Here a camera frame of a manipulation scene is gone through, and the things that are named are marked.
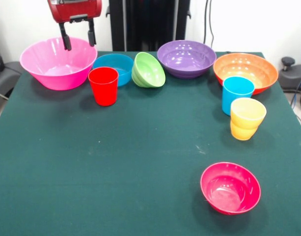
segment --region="red bowl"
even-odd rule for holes
[[[261,196],[256,177],[243,166],[230,162],[209,166],[201,176],[200,187],[209,204],[226,215],[252,210]]]
[[[247,53],[230,53],[219,57],[214,72],[221,85],[231,76],[241,76],[255,85],[253,95],[271,87],[278,79],[277,69],[264,58]]]

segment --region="orange bowl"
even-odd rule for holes
[[[247,53],[230,53],[219,57],[214,63],[214,72],[221,85],[231,76],[251,80],[255,85],[253,95],[265,91],[278,79],[278,71],[272,64],[264,58]]]

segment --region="red cup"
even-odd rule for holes
[[[89,73],[93,95],[100,106],[111,106],[116,102],[118,78],[119,73],[111,67],[99,67]]]

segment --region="green bowl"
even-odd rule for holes
[[[134,60],[133,69],[140,82],[148,87],[161,87],[165,83],[164,69],[157,59],[149,53],[138,53]]]
[[[137,86],[139,86],[139,87],[142,87],[142,88],[149,88],[148,85],[145,85],[143,82],[141,82],[141,81],[138,79],[138,77],[137,77],[137,75],[136,75],[136,73],[135,73],[134,68],[132,69],[132,80],[133,80],[134,83],[135,83]]]

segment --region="white wall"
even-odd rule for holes
[[[109,1],[95,19],[97,49],[112,50]],[[205,0],[191,0],[186,39],[203,41]],[[301,0],[213,0],[216,51],[261,51],[275,66],[283,56],[301,63]],[[70,36],[87,39],[87,23],[66,24]],[[18,60],[30,44],[60,36],[46,0],[0,0],[0,50],[4,60]]]
[[[110,16],[106,18],[109,0],[102,1],[101,16],[94,20],[97,49],[112,51]],[[88,40],[87,22],[65,23],[69,36]],[[0,0],[0,52],[5,62],[19,60],[30,44],[61,36],[52,18],[47,0]]]
[[[205,2],[191,0],[186,39],[203,42]],[[278,68],[283,56],[301,63],[301,0],[213,0],[211,12],[215,51],[263,52]]]

